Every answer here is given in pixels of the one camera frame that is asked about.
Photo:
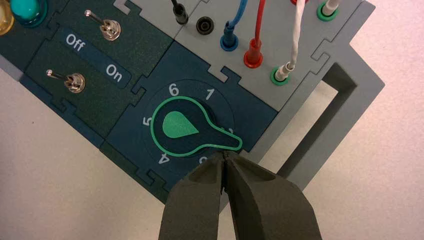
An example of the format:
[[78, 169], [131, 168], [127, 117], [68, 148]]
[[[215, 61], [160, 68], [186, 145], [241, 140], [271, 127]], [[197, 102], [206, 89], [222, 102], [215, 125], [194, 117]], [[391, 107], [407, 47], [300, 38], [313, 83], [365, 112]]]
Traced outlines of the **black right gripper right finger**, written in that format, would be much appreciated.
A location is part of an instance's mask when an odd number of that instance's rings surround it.
[[314, 209], [297, 185], [235, 152], [222, 155], [236, 239], [322, 239]]

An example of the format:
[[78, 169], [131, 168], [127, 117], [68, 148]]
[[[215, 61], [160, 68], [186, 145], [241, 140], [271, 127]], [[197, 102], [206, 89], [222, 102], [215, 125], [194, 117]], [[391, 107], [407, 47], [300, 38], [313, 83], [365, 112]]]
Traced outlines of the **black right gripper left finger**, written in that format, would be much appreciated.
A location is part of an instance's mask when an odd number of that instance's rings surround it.
[[225, 160], [216, 152], [170, 191], [162, 214], [160, 240], [216, 240]]

